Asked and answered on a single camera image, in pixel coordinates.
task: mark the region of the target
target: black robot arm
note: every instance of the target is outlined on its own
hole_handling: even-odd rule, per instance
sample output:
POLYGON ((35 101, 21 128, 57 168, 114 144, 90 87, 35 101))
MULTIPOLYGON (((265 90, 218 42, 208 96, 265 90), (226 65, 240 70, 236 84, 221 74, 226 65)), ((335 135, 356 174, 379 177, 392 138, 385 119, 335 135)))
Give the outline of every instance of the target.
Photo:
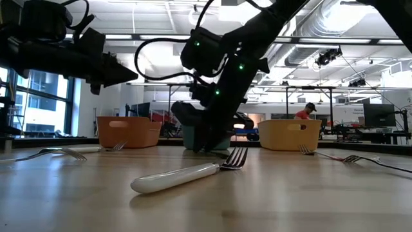
POLYGON ((308 0, 277 0, 249 20, 244 26, 225 34, 214 35, 197 27, 191 32, 181 54, 184 67, 195 69, 198 75, 210 77, 224 57, 224 69, 219 81, 208 86, 191 88, 193 99, 205 109, 193 114, 189 105, 176 102, 172 111, 183 122, 195 127, 194 151, 213 149, 233 133, 234 117, 258 70, 269 73, 267 59, 262 56, 269 49, 289 20, 308 0))
POLYGON ((84 0, 84 18, 72 26, 65 6, 75 1, 25 1, 20 24, 0 25, 0 65, 13 68, 24 78, 30 69, 82 78, 94 94, 99 94, 102 85, 137 79, 138 75, 123 67, 115 55, 103 53, 105 35, 88 28, 80 37, 94 16, 88 15, 89 5, 84 0), (73 43, 64 41, 66 28, 73 30, 73 43))

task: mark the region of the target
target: cap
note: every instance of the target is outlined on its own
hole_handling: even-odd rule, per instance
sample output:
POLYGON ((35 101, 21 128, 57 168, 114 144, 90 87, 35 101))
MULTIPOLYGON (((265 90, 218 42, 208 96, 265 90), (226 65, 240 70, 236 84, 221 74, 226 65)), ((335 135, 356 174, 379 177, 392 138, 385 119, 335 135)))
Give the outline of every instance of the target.
POLYGON ((317 112, 314 103, 309 102, 308 104, 306 104, 306 107, 309 108, 309 109, 311 109, 311 110, 313 110, 313 111, 316 111, 316 112, 317 112))

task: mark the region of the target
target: orange basket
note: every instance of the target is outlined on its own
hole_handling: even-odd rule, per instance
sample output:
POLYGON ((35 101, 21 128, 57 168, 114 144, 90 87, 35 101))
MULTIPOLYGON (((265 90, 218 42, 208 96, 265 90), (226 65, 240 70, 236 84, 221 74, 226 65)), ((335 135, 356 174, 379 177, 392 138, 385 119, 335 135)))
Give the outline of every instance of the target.
POLYGON ((317 149, 321 120, 267 120, 260 122, 262 147, 275 151, 299 151, 299 145, 317 149))
POLYGON ((126 141, 125 148, 156 146, 161 126, 145 117, 97 117, 98 141, 103 148, 126 141))

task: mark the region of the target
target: red shirt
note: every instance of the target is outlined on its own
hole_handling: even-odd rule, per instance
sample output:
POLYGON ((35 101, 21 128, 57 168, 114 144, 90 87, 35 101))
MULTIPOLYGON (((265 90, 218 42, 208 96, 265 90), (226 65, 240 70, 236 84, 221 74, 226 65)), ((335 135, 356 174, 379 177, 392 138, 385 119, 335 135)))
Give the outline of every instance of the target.
POLYGON ((301 110, 301 111, 297 112, 295 114, 295 117, 300 117, 301 119, 310 119, 309 114, 304 110, 301 110))

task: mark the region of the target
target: wooden table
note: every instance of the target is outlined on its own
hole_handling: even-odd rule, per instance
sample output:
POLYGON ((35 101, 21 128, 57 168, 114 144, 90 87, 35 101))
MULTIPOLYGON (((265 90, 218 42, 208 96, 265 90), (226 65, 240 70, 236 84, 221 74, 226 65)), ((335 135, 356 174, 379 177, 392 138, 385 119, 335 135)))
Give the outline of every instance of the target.
MULTIPOLYGON (((356 154, 379 155, 384 162, 412 169, 407 157, 356 154)), ((216 158, 182 147, 85 156, 86 162, 47 155, 0 164, 0 231, 412 230, 412 175, 363 161, 344 165, 299 153, 252 148, 241 171, 139 195, 129 187, 137 177, 216 158)))

